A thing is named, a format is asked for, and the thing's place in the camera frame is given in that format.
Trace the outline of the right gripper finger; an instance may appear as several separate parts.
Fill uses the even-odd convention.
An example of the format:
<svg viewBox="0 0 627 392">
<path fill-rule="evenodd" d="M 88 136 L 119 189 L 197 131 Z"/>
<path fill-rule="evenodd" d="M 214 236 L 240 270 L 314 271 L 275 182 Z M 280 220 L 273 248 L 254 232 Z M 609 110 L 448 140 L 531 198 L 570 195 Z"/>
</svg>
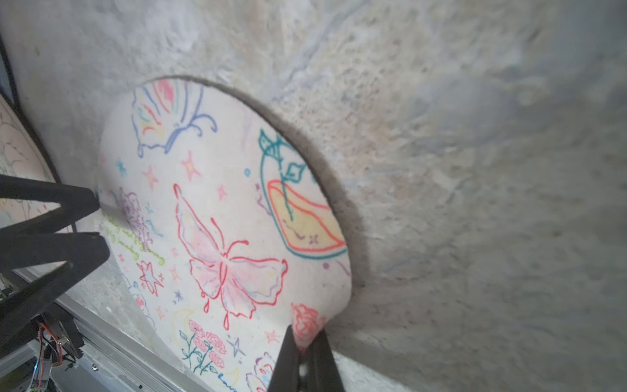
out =
<svg viewBox="0 0 627 392">
<path fill-rule="evenodd" d="M 268 392 L 344 392 L 339 369 L 323 329 L 301 351 L 289 326 L 283 340 Z"/>
</svg>

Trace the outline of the white butterfly flower coaster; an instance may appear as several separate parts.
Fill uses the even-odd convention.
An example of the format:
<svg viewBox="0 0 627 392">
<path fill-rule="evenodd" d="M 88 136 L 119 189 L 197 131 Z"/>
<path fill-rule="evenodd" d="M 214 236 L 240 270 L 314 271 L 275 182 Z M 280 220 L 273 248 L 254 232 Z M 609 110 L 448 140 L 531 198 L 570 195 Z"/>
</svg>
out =
<svg viewBox="0 0 627 392">
<path fill-rule="evenodd" d="M 347 307 L 349 250 L 297 149 L 258 112 L 182 78 L 114 104 L 101 229 L 178 364 L 216 391 L 266 391 L 291 329 L 304 346 Z"/>
</svg>

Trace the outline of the beige mandala coaster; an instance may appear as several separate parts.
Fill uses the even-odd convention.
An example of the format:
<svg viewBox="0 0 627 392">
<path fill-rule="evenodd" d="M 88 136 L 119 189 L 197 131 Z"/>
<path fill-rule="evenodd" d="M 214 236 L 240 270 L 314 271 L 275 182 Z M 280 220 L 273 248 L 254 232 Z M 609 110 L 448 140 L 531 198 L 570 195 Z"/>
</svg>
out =
<svg viewBox="0 0 627 392">
<path fill-rule="evenodd" d="M 36 181 L 56 182 L 53 171 L 24 122 L 1 96 L 1 174 Z M 1 197 L 1 227 L 38 217 L 59 204 Z"/>
</svg>

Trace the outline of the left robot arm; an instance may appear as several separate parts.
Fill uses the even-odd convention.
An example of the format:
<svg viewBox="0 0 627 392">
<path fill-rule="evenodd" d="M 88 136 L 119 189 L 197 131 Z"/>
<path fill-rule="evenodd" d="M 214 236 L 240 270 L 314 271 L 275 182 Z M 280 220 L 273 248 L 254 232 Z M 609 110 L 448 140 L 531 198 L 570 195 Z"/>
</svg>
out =
<svg viewBox="0 0 627 392">
<path fill-rule="evenodd" d="M 97 232 L 64 229 L 100 209 L 88 188 L 15 176 L 1 177 L 4 199 L 49 202 L 55 209 L 1 230 L 1 273 L 16 291 L 1 302 L 1 355 L 32 341 L 43 320 L 75 358 L 83 355 L 83 336 L 72 316 L 56 304 L 71 287 L 108 261 L 109 247 Z"/>
</svg>

